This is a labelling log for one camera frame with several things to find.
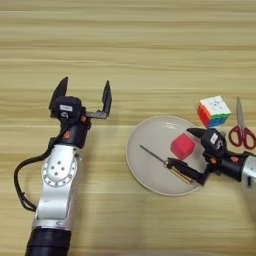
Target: black cable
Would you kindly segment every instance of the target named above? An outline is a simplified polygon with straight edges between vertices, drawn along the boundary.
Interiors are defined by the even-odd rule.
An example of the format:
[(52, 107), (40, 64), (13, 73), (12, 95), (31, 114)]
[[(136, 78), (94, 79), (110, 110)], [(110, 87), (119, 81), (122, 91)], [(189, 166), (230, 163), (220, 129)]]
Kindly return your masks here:
[(26, 165), (32, 164), (32, 163), (36, 163), (36, 162), (40, 162), (45, 160), (50, 154), (51, 151), (54, 147), (54, 145), (59, 141), (59, 139), (65, 134), (65, 132), (67, 130), (69, 130), (71, 128), (71, 124), (68, 125), (66, 128), (64, 128), (60, 134), (53, 139), (53, 141), (51, 142), (51, 144), (48, 146), (47, 150), (40, 156), (36, 156), (36, 157), (31, 157), (29, 159), (24, 160), (23, 162), (21, 162), (15, 169), (14, 171), (14, 186), (15, 189), (17, 191), (17, 195), (19, 197), (19, 200), (21, 202), (21, 205), (28, 211), (31, 212), (35, 212), (36, 211), (36, 205), (34, 205), (33, 203), (31, 203), (26, 197), (25, 197), (25, 192), (22, 192), (21, 188), (20, 188), (20, 184), (19, 184), (19, 171)]

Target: plate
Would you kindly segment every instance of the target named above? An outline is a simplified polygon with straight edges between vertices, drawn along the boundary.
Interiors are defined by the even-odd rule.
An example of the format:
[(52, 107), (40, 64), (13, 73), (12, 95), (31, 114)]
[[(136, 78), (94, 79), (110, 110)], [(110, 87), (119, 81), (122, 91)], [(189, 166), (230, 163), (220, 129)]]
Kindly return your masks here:
[(199, 189), (201, 186), (193, 181), (185, 183), (163, 164), (148, 154), (140, 145), (160, 156), (177, 158), (170, 150), (172, 141), (180, 134), (186, 133), (195, 143), (193, 153), (184, 161), (199, 172), (204, 172), (206, 162), (203, 158), (203, 147), (200, 140), (190, 133), (187, 128), (195, 127), (190, 122), (175, 116), (159, 116), (141, 122), (130, 135), (126, 160), (133, 176), (149, 190), (167, 196), (187, 195)]

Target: red foam block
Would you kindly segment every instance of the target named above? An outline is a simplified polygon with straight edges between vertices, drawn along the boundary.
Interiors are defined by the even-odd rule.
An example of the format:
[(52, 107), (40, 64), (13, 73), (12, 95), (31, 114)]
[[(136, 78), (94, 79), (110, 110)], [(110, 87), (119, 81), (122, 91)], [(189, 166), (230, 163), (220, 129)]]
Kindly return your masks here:
[(172, 142), (171, 151), (180, 160), (184, 160), (193, 152), (195, 145), (195, 142), (190, 137), (182, 133)]

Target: wooden table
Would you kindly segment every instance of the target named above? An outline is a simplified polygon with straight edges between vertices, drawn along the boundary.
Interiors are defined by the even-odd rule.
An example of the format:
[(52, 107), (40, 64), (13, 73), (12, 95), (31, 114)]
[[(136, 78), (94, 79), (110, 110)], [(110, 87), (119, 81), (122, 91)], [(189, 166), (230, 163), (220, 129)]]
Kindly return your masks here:
[[(24, 254), (33, 213), (19, 204), (13, 171), (58, 132), (48, 104), (69, 76), (69, 95), (88, 109), (101, 107), (107, 79), (113, 92), (111, 117), (93, 121), (84, 149), (70, 255), (256, 255), (256, 197), (240, 184), (212, 176), (189, 196), (159, 196), (135, 181), (125, 159), (140, 121), (175, 115), (201, 126), (196, 103), (210, 96), (222, 95), (235, 113), (239, 95), (256, 132), (255, 12), (254, 0), (2, 0), (0, 254)], [(235, 122), (233, 114), (221, 129)], [(35, 202), (40, 168), (21, 178)]]

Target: orange label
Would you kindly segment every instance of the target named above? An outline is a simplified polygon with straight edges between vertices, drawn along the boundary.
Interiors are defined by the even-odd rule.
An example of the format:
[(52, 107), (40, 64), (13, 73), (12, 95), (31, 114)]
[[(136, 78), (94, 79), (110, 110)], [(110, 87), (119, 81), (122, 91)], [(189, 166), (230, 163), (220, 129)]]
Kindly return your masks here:
[(65, 138), (65, 139), (69, 139), (70, 136), (71, 136), (71, 132), (70, 132), (70, 131), (66, 131), (66, 132), (64, 133), (64, 138)]

